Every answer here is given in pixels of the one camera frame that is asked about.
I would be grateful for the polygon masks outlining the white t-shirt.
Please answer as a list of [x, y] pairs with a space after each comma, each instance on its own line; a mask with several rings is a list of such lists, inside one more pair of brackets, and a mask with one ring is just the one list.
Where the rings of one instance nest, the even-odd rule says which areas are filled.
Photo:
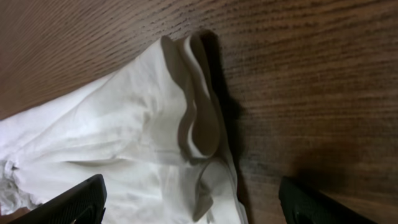
[[1, 213], [101, 174], [105, 223], [246, 223], [203, 42], [150, 45], [123, 68], [1, 121]]

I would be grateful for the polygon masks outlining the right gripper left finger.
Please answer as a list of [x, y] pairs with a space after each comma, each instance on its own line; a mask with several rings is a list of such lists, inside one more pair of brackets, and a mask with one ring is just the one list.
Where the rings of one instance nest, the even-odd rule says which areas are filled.
[[10, 224], [101, 224], [107, 191], [96, 174]]

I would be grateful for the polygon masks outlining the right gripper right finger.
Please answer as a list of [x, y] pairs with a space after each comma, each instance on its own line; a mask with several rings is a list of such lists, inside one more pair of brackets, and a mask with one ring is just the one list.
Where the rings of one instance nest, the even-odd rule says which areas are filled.
[[283, 177], [279, 200], [288, 224], [375, 224], [291, 177]]

